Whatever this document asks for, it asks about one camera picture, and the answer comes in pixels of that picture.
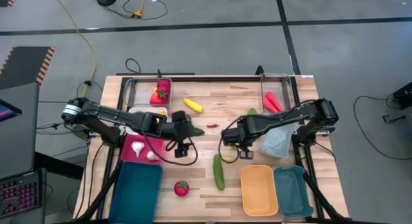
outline teal plastic bin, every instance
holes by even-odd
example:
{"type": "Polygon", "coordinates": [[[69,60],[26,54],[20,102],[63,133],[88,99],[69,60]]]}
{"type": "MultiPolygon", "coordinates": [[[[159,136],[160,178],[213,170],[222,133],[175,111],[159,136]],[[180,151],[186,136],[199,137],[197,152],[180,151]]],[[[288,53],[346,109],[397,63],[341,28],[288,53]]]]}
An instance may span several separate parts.
{"type": "Polygon", "coordinates": [[[111,202],[109,222],[152,223],[162,175],[159,165],[124,162],[111,202]]]}
{"type": "Polygon", "coordinates": [[[309,205],[303,173],[300,166],[278,167],[274,171],[277,202],[285,217],[303,218],[314,213],[314,208],[309,205]]]}

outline butcher block tabletop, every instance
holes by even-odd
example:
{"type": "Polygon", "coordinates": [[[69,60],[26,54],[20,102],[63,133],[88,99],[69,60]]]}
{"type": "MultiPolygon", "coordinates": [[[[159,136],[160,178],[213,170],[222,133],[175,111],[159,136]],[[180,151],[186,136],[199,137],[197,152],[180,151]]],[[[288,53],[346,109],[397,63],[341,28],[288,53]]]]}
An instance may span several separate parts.
{"type": "MultiPolygon", "coordinates": [[[[145,78],[146,76],[133,76],[134,78],[145,78]]],[[[170,76],[173,77],[233,77],[233,75],[217,76],[170,76]]],[[[238,78],[254,78],[259,76],[242,76],[238,78]]],[[[300,101],[317,99],[318,94],[315,86],[315,80],[312,76],[291,76],[295,77],[297,92],[300,101]]],[[[100,103],[103,106],[117,108],[121,83],[123,76],[108,76],[104,84],[104,90],[100,103]]],[[[153,89],[153,85],[138,83],[139,89],[153,89]]],[[[171,109],[172,112],[184,110],[192,117],[192,123],[205,131],[203,136],[192,138],[199,153],[198,160],[190,166],[179,166],[162,162],[164,170],[162,186],[160,189],[155,222],[193,222],[193,221],[303,221],[303,219],[286,218],[280,212],[274,216],[252,217],[245,214],[242,205],[242,195],[239,179],[239,170],[246,165],[269,165],[271,168],[295,165],[294,152],[292,145],[289,150],[289,157],[277,159],[265,156],[258,152],[261,138],[254,142],[250,150],[254,151],[253,160],[238,160],[235,163],[223,163],[223,173],[225,178],[225,189],[219,191],[216,188],[213,176],[213,156],[218,152],[220,141],[220,132],[225,129],[233,120],[241,115],[246,115],[250,108],[255,108],[258,112],[262,111],[261,105],[261,84],[258,80],[251,81],[208,81],[208,82],[173,82],[173,98],[171,109]],[[189,109],[183,99],[189,98],[203,106],[203,113],[196,113],[189,109]],[[219,127],[208,128],[208,124],[218,124],[219,127]],[[177,197],[174,193],[174,184],[184,180],[190,186],[190,191],[186,197],[177,197]]],[[[317,142],[332,150],[328,137],[317,137],[317,142]]],[[[102,141],[100,138],[94,138],[89,147],[88,161],[86,165],[86,178],[83,177],[77,204],[73,217],[75,218],[83,200],[79,216],[87,209],[89,203],[89,194],[91,201],[102,188],[104,170],[108,159],[108,147],[103,147],[96,155],[98,147],[102,141]],[[93,168],[93,178],[91,178],[92,162],[96,156],[95,166],[93,168]],[[83,184],[85,184],[85,195],[83,197],[83,184]]],[[[344,196],[342,193],[339,175],[333,157],[325,150],[316,145],[311,148],[314,168],[317,177],[317,183],[321,192],[335,209],[343,216],[348,216],[344,196]]],[[[221,147],[223,156],[235,158],[236,152],[227,146],[221,147]]],[[[118,149],[115,150],[113,157],[112,170],[116,165],[118,158],[118,149]]],[[[185,158],[175,159],[174,151],[165,152],[164,158],[189,163],[194,160],[195,153],[193,148],[189,149],[189,155],[185,158]]],[[[315,208],[314,197],[310,189],[308,195],[310,204],[315,208]]],[[[104,212],[102,218],[108,218],[110,203],[112,199],[113,187],[110,189],[104,201],[104,212]]]]}

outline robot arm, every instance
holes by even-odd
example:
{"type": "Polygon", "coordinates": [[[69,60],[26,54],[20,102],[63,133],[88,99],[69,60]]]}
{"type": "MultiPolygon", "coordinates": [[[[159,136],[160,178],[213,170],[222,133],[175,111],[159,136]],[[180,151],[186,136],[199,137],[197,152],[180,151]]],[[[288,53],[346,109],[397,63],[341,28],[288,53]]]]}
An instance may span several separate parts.
{"type": "Polygon", "coordinates": [[[336,110],[331,101],[326,99],[310,100],[275,115],[249,115],[240,117],[237,127],[222,131],[221,137],[225,145],[234,145],[241,150],[240,158],[251,159],[253,154],[248,150],[253,142],[270,129],[308,120],[309,123],[297,130],[297,138],[302,144],[313,144],[315,134],[324,126],[332,126],[338,120],[336,110]]]}
{"type": "Polygon", "coordinates": [[[177,158],[187,156],[189,148],[183,141],[194,136],[194,127],[191,122],[186,121],[184,111],[173,113],[172,122],[167,122],[167,117],[160,114],[128,113],[101,106],[87,98],[74,98],[66,104],[61,118],[66,125],[83,124],[96,131],[101,135],[103,142],[114,147],[123,146],[120,130],[105,125],[101,120],[125,125],[140,135],[174,140],[178,143],[178,148],[175,150],[177,158]]]}

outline pink cutting board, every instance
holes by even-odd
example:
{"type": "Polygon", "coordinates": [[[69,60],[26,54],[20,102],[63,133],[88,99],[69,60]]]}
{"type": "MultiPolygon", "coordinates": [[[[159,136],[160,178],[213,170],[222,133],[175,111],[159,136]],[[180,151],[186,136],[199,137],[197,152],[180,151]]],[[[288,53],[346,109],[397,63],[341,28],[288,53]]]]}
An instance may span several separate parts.
{"type": "MultiPolygon", "coordinates": [[[[163,156],[163,140],[157,138],[148,137],[153,149],[160,155],[163,156]]],[[[148,160],[147,153],[152,151],[149,144],[146,142],[144,136],[141,135],[127,135],[126,141],[124,142],[122,156],[120,157],[124,162],[137,162],[137,163],[150,163],[160,165],[161,160],[148,160]],[[142,142],[144,148],[140,151],[139,157],[131,147],[133,142],[142,142]]]]}

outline orange bin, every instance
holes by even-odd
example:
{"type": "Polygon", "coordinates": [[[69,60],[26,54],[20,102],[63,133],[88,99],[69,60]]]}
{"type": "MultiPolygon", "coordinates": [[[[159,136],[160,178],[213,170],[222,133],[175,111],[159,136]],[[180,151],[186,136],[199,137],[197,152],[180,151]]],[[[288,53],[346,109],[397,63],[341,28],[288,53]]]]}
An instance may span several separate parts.
{"type": "Polygon", "coordinates": [[[271,216],[277,213],[275,181],[267,165],[248,165],[240,170],[243,210],[249,216],[271,216]]]}

